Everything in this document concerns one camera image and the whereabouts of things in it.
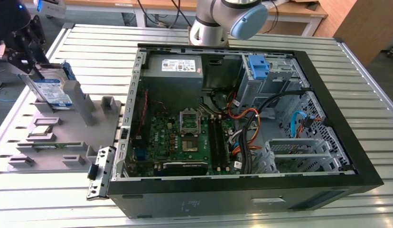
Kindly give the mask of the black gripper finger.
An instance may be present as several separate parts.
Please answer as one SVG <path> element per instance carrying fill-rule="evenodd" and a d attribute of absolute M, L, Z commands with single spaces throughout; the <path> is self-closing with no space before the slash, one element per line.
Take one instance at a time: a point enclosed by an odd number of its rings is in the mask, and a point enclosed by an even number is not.
<path fill-rule="evenodd" d="M 27 46 L 15 50 L 0 45 L 0 66 L 13 74 L 29 76 L 32 80 L 43 80 L 44 76 L 36 68 L 36 59 Z"/>
<path fill-rule="evenodd" d="M 31 65 L 48 64 L 45 57 L 47 43 L 40 18 L 37 15 L 29 14 L 29 22 L 24 27 L 24 51 L 27 53 L 27 61 Z"/>

